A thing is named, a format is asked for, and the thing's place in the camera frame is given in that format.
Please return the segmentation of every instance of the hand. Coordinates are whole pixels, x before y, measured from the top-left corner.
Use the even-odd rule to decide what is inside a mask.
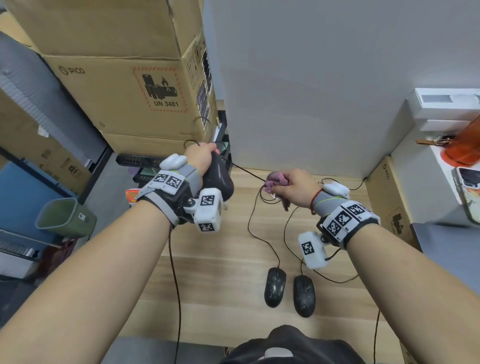
[[[220,154],[215,143],[193,144],[185,150],[184,156],[187,157],[188,164],[197,168],[200,177],[203,177],[210,164],[212,164],[213,151]]]
[[[295,169],[282,173],[290,181],[290,185],[274,186],[272,192],[297,206],[310,208],[310,202],[322,188],[322,184],[314,181],[306,170]]]

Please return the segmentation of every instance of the wooden desk surface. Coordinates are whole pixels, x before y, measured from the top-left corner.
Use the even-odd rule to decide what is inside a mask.
[[[269,172],[252,170],[265,178]],[[264,302],[267,272],[277,265],[270,247],[250,236],[247,222],[262,182],[240,169],[233,169],[235,193],[229,209],[222,213],[221,230],[200,234],[192,224],[172,233],[172,255],[181,299],[181,337],[183,342],[235,347],[254,338],[264,338],[280,325],[292,325],[305,335],[322,339],[343,339],[365,360],[373,361],[373,335],[378,308],[359,278],[332,283],[306,266],[304,274],[315,284],[316,309],[309,318],[300,317],[293,306],[292,283],[300,274],[299,261],[283,243],[283,229],[290,216],[281,204],[268,205],[259,198],[250,224],[253,234],[269,241],[287,273],[284,297],[277,308]],[[325,176],[315,176],[320,180]],[[336,177],[349,188],[361,181]],[[351,198],[370,207],[363,185]],[[286,241],[301,256],[298,235],[314,231],[318,217],[307,209],[298,209],[288,223]],[[332,254],[335,247],[328,246]],[[342,281],[356,275],[346,252],[339,252],[319,271]],[[176,341],[178,304],[168,248],[155,267],[122,336],[160,337]],[[380,316],[377,334],[377,362],[403,364],[397,337]]]

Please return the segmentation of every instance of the person's left arm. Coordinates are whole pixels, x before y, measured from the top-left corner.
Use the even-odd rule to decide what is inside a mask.
[[[215,149],[194,145],[185,155],[203,176]],[[147,284],[170,226],[162,211],[142,200],[85,244],[0,331],[2,362],[101,362]]]

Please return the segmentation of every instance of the red dashed border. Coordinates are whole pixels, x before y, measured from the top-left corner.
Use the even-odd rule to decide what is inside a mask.
[[[177,82],[178,86],[178,91],[180,92],[180,97],[183,101],[184,105],[187,105],[185,102],[185,95],[183,94],[183,90],[180,85],[179,78],[177,76],[177,70],[175,67],[132,67],[133,75],[135,76],[135,79],[137,80],[138,86],[140,87],[140,91],[142,92],[142,95],[145,98],[145,101],[147,102],[148,108],[150,111],[163,111],[163,112],[181,112],[181,113],[187,113],[188,112],[188,107],[185,107],[183,110],[169,110],[169,109],[156,109],[152,107],[150,104],[150,100],[148,99],[148,95],[145,92],[145,87],[142,82],[140,82],[140,79],[137,76],[136,71],[164,71],[164,72],[173,72],[173,75],[175,76],[175,81]]]

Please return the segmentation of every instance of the person's right arm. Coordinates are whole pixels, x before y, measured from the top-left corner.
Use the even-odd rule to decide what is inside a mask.
[[[319,185],[303,170],[274,193],[308,207]],[[362,282],[405,347],[420,363],[478,363],[480,297],[384,228],[370,224],[347,253]]]

